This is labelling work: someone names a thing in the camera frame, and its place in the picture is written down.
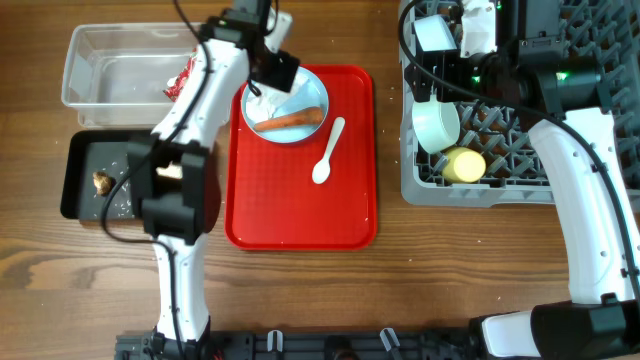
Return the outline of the white tissue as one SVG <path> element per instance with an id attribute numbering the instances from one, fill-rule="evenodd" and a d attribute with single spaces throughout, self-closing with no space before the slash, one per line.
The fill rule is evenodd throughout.
<path id="1" fill-rule="evenodd" d="M 245 102 L 246 115 L 255 123 L 271 119 L 276 110 L 285 102 L 292 99 L 308 80 L 309 77 L 307 75 L 298 71 L 289 92 L 283 92 L 263 84 L 257 84 L 256 88 L 260 92 L 260 95 L 256 96 L 252 91 L 249 91 L 248 98 Z"/>

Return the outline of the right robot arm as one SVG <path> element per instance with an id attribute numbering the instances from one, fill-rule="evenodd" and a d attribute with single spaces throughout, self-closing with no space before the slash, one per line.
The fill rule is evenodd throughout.
<path id="1" fill-rule="evenodd" d="M 464 359 L 639 350 L 639 5 L 405 1 L 401 192 L 413 205 L 552 204 L 567 301 L 425 335 Z"/>

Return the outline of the yellow plastic cup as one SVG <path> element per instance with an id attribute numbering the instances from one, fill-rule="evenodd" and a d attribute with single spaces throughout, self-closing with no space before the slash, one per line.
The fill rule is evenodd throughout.
<path id="1" fill-rule="evenodd" d="M 474 150 L 455 147 L 449 149 L 445 156 L 447 163 L 442 169 L 442 176 L 451 183 L 476 182 L 485 174 L 486 162 Z"/>

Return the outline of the large light blue plate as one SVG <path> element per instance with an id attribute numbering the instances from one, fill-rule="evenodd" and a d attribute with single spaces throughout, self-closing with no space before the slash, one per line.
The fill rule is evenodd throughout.
<path id="1" fill-rule="evenodd" d="M 324 112 L 324 119 L 329 110 L 329 98 L 328 92 L 324 86 L 324 83 L 319 79 L 317 75 L 304 67 L 299 67 L 297 72 L 300 71 L 309 77 L 308 82 L 303 88 L 290 100 L 280 106 L 274 113 L 272 118 L 288 115 L 294 112 L 298 112 L 309 107 L 320 107 Z M 246 124 L 251 130 L 253 130 L 259 137 L 274 143 L 279 144 L 291 144 L 303 141 L 313 135 L 320 125 L 299 126 L 290 127 L 272 131 L 258 132 L 254 130 L 256 124 L 248 118 L 245 113 L 245 102 L 249 95 L 249 89 L 246 88 L 241 97 L 241 112 Z"/>

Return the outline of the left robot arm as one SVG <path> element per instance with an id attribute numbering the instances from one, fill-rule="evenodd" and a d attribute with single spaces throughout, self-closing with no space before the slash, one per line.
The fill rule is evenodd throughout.
<path id="1" fill-rule="evenodd" d="M 260 84 L 288 91 L 299 60 L 280 46 L 292 18 L 272 1 L 235 1 L 192 32 L 197 45 L 177 80 L 173 107 L 150 134 L 129 143 L 132 212 L 155 251 L 161 314 L 143 338 L 148 359 L 217 359 L 209 338 L 204 253 L 220 210 L 213 157 L 236 93 Z"/>

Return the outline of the white rice pile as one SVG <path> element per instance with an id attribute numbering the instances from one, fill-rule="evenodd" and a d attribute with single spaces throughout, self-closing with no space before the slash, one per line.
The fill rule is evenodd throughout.
<path id="1" fill-rule="evenodd" d="M 101 185 L 103 194 L 101 198 L 107 199 L 115 191 L 117 181 L 129 169 L 126 160 L 114 161 L 109 168 L 105 168 L 106 175 L 109 177 L 110 184 Z M 166 167 L 156 167 L 154 175 L 154 185 L 158 193 L 178 191 L 181 186 L 183 177 L 182 167 L 180 164 L 170 162 Z M 110 213 L 116 216 L 130 215 L 132 213 L 133 197 L 132 186 L 127 180 L 122 187 L 115 193 L 110 203 Z"/>

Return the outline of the red snack wrapper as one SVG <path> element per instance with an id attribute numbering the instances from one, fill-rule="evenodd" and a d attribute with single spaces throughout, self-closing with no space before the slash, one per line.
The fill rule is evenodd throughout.
<path id="1" fill-rule="evenodd" d="M 193 67 L 194 67 L 194 64 L 195 64 L 196 58 L 197 58 L 197 53 L 198 53 L 198 50 L 196 48 L 194 48 L 193 52 L 189 56 L 189 59 L 188 59 L 186 65 L 181 70 L 181 72 L 177 76 L 175 76 L 173 78 L 170 78 L 168 80 L 167 87 L 163 91 L 163 93 L 172 102 L 176 102 L 177 101 L 180 93 L 182 92 L 184 86 L 186 85 L 186 82 L 188 81 L 188 78 L 189 78 L 191 72 L 193 71 Z"/>

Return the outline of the orange carrot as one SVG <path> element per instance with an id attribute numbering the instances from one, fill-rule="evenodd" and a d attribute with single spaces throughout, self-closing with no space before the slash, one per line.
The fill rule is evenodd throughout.
<path id="1" fill-rule="evenodd" d="M 290 127 L 320 125 L 323 119 L 324 112 L 320 107 L 309 107 L 298 112 L 256 123 L 254 130 L 265 132 Z"/>

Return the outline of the small light blue bowl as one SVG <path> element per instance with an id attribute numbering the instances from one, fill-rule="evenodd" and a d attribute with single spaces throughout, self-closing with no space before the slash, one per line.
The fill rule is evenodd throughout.
<path id="1" fill-rule="evenodd" d="M 457 45 L 445 20 L 440 15 L 432 15 L 415 20 L 414 30 L 424 52 L 455 50 Z"/>

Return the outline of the mint green bowl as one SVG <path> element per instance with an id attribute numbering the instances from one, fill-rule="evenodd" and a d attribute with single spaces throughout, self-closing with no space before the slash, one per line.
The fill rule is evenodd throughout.
<path id="1" fill-rule="evenodd" d="M 441 152 L 459 139 L 460 117 L 452 102 L 415 102 L 411 119 L 419 145 L 429 154 Z"/>

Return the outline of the white plastic spoon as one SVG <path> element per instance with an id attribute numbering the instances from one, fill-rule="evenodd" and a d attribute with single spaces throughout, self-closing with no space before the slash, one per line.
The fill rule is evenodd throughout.
<path id="1" fill-rule="evenodd" d="M 345 124 L 346 120 L 343 117 L 337 117 L 334 120 L 324 154 L 312 171 L 312 181 L 315 184 L 323 184 L 328 179 L 331 172 L 330 158 L 344 130 Z"/>

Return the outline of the brown food scrap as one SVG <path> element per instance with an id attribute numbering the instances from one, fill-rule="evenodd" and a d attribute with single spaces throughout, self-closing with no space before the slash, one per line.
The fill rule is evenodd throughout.
<path id="1" fill-rule="evenodd" d="M 107 196 L 114 185 L 113 179 L 103 171 L 94 172 L 92 174 L 93 184 L 96 188 L 96 194 L 100 196 Z"/>

